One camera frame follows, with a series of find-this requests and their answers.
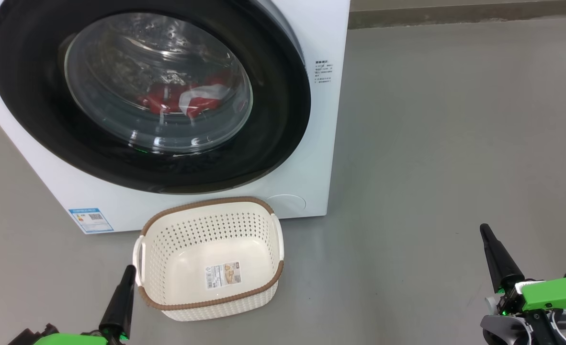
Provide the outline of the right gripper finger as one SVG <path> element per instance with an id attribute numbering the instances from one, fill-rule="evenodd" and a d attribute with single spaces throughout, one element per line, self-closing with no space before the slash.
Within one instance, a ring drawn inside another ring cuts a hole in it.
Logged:
<path id="1" fill-rule="evenodd" d="M 491 227 L 485 225 L 485 258 L 493 288 L 514 288 L 525 276 Z"/>
<path id="2" fill-rule="evenodd" d="M 500 289 L 506 289 L 506 280 L 510 275 L 508 267 L 509 254 L 488 224 L 481 224 L 479 231 L 484 244 L 484 253 L 493 290 L 495 293 L 498 293 Z"/>

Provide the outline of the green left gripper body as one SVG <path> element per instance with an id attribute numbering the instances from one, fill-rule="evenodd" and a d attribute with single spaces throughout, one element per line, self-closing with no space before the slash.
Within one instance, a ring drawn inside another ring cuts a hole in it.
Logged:
<path id="1" fill-rule="evenodd" d="M 123 345 L 129 334 L 116 328 L 102 328 L 80 334 L 61 333 L 52 324 L 42 332 L 26 328 L 12 339 L 10 345 Z"/>

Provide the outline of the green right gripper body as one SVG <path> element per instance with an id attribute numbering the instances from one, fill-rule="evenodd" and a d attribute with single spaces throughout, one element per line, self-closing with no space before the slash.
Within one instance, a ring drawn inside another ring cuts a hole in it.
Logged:
<path id="1" fill-rule="evenodd" d="M 566 273 L 561 279 L 526 279 L 511 274 L 500 280 L 499 315 L 511 316 L 532 310 L 566 310 Z"/>

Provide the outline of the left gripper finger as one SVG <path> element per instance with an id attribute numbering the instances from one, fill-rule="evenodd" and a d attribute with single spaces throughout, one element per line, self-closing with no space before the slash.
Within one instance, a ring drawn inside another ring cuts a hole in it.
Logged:
<path id="1" fill-rule="evenodd" d="M 132 323 L 136 267 L 127 265 L 114 293 L 114 327 L 116 337 L 129 337 Z"/>
<path id="2" fill-rule="evenodd" d="M 132 265 L 127 265 L 99 324 L 102 334 L 130 334 L 132 323 Z"/>

